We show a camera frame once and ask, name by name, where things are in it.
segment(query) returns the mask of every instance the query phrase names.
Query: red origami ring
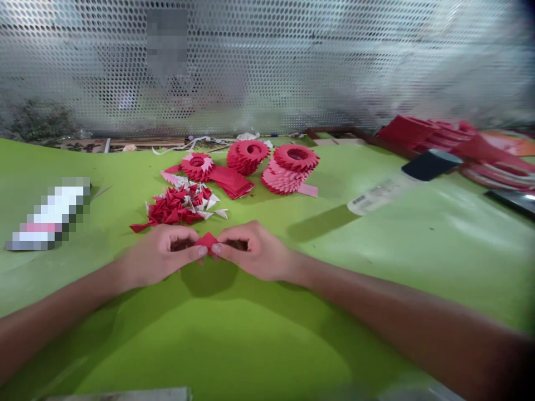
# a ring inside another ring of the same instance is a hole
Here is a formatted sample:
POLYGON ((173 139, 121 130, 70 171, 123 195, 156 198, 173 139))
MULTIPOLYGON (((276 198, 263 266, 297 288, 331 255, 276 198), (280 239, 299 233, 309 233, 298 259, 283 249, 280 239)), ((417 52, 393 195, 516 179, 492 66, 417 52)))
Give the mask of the red origami ring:
POLYGON ((210 181, 214 163, 207 154, 192 153, 182 159, 180 166, 190 180, 206 182, 210 181))
POLYGON ((302 145, 282 145, 273 154, 277 164, 286 170, 308 172, 319 163, 319 157, 313 150, 302 145))
POLYGON ((243 158, 251 161, 262 161, 269 156, 268 146, 256 140, 239 141, 237 150, 243 158))

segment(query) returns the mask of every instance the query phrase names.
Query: black bottle cap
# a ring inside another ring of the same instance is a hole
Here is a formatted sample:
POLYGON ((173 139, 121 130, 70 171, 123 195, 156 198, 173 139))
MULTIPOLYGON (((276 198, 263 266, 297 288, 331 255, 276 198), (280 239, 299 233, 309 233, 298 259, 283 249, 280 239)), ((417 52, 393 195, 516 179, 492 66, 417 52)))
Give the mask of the black bottle cap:
POLYGON ((401 170, 420 181, 431 181, 463 161, 451 153, 429 149, 416 159, 405 164, 401 170))

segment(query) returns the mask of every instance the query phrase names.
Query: stacked origami rings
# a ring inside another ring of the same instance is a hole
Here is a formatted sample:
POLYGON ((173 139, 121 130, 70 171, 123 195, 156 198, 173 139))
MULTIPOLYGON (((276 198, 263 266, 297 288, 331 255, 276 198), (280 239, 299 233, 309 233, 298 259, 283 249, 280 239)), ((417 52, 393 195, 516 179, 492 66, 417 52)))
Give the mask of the stacked origami rings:
POLYGON ((260 163, 269 156, 268 146, 261 141, 234 142, 228 150, 227 166, 242 175, 251 175, 260 163))
POLYGON ((301 145, 280 146, 262 173, 262 184, 273 193, 294 193, 319 163, 313 150, 301 145))
POLYGON ((207 154, 192 153, 182 159, 180 166, 190 180, 207 182, 210 181, 214 163, 207 154))

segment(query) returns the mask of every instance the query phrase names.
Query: folded paper triangle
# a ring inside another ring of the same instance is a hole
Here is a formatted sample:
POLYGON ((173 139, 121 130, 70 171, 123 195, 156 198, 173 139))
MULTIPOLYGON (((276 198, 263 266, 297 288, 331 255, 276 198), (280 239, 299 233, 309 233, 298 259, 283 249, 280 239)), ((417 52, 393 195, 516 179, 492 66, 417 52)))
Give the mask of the folded paper triangle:
POLYGON ((212 245, 217 243, 217 240, 214 238, 214 236, 212 235, 212 233, 208 232, 205 234, 204 237, 202 237, 201 239, 199 239, 195 245, 204 245, 208 248, 208 254, 209 255, 213 255, 213 252, 212 252, 212 245))

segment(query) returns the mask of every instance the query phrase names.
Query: hand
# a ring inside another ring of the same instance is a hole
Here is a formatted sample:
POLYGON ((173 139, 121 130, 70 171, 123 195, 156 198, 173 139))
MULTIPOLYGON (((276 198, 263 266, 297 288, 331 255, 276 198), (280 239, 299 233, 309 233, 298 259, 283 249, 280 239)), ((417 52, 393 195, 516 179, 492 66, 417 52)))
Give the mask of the hand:
POLYGON ((121 259, 112 263, 118 276, 119 292, 146 287, 162 281, 182 266, 208 253, 193 229, 160 224, 135 244, 121 259))
POLYGON ((217 240, 213 253, 261 280, 290 281, 299 263, 300 254, 288 249, 258 221, 224 229, 217 240))

